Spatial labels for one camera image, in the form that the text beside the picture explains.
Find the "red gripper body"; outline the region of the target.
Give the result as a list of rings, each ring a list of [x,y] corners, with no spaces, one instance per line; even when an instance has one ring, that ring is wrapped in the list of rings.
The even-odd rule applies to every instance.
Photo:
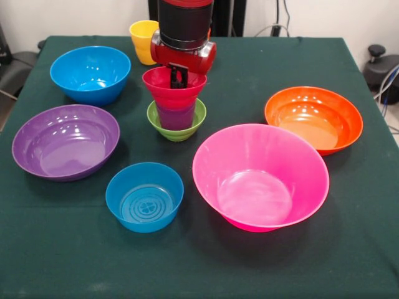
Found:
[[[216,51],[216,43],[209,40],[196,50],[174,49],[161,40],[159,29],[154,32],[150,44],[151,57],[156,63],[164,66],[178,65],[190,72],[203,75],[211,69]]]

